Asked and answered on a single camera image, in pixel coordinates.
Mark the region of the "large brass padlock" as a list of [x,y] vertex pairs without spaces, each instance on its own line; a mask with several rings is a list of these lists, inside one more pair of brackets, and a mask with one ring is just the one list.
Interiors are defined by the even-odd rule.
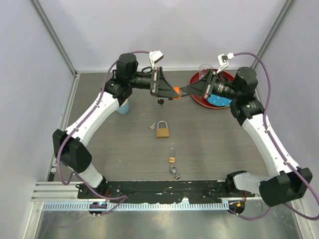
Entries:
[[157,138],[169,137],[169,128],[166,121],[161,120],[157,123],[156,137]]

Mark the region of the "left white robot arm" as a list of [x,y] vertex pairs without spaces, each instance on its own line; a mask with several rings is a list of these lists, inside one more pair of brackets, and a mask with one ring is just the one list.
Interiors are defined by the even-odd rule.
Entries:
[[162,67],[155,64],[163,58],[159,50],[146,53],[150,60],[150,72],[139,72],[136,52],[124,53],[108,70],[106,80],[85,113],[65,130],[53,133],[57,171],[64,164],[89,186],[89,193],[96,199],[106,193],[105,178],[92,164],[87,145],[101,124],[123,106],[133,89],[149,90],[153,97],[170,100],[178,98],[178,92],[165,79]]

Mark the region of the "orange black padlock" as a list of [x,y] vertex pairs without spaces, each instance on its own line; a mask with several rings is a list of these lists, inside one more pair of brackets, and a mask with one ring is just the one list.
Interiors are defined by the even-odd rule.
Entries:
[[182,93],[181,93],[181,90],[180,90],[180,87],[174,87],[173,89],[174,89],[175,92],[178,94],[178,97],[174,97],[174,98],[173,98],[174,100],[177,100],[177,99],[180,99],[180,98],[183,98],[183,97],[188,97],[188,96],[190,96],[189,93],[182,94]]

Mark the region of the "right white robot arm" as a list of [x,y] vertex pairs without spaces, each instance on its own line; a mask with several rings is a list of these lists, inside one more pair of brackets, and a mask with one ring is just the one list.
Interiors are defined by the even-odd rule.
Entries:
[[238,196],[242,191],[261,196],[270,207],[287,203],[304,196],[312,173],[290,157],[274,133],[264,107],[255,97],[258,85],[256,72],[249,67],[237,70],[233,81],[224,80],[214,70],[209,70],[200,80],[182,87],[184,93],[203,99],[211,95],[230,99],[232,115],[250,135],[268,170],[268,176],[258,176],[247,171],[227,175],[225,191]]

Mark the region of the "small brass padlock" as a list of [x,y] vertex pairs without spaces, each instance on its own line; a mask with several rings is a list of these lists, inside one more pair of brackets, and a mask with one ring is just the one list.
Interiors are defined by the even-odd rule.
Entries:
[[168,162],[170,164],[174,164],[175,163],[175,148],[173,148],[173,147],[170,149]]

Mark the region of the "small black keys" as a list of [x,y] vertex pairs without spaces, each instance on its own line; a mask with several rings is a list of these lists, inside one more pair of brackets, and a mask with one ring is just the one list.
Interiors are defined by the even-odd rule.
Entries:
[[158,99],[158,104],[160,105],[161,109],[163,109],[164,99],[159,98],[159,99]]

